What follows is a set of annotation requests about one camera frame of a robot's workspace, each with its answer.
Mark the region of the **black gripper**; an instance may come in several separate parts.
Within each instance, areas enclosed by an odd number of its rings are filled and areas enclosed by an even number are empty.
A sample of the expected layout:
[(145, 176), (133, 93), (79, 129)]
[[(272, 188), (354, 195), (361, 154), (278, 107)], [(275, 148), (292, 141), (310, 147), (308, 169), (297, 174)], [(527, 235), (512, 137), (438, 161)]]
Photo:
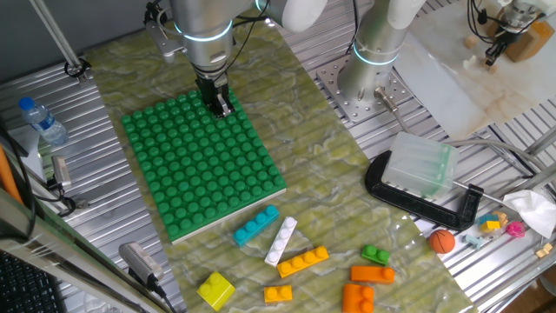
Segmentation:
[(235, 111), (229, 99), (227, 65), (194, 65), (196, 84), (202, 100), (215, 117), (224, 118)]

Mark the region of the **small black gripper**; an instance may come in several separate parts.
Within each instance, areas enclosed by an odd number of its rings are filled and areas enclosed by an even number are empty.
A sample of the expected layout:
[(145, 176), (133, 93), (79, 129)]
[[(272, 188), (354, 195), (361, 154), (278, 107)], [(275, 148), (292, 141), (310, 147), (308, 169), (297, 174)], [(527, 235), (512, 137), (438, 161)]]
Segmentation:
[(499, 58), (506, 50), (506, 48), (519, 40), (522, 33), (511, 32), (503, 28), (497, 28), (494, 32), (494, 42), (497, 44), (491, 45), (485, 52), (485, 65), (487, 67), (492, 67), (496, 62), (496, 58)]

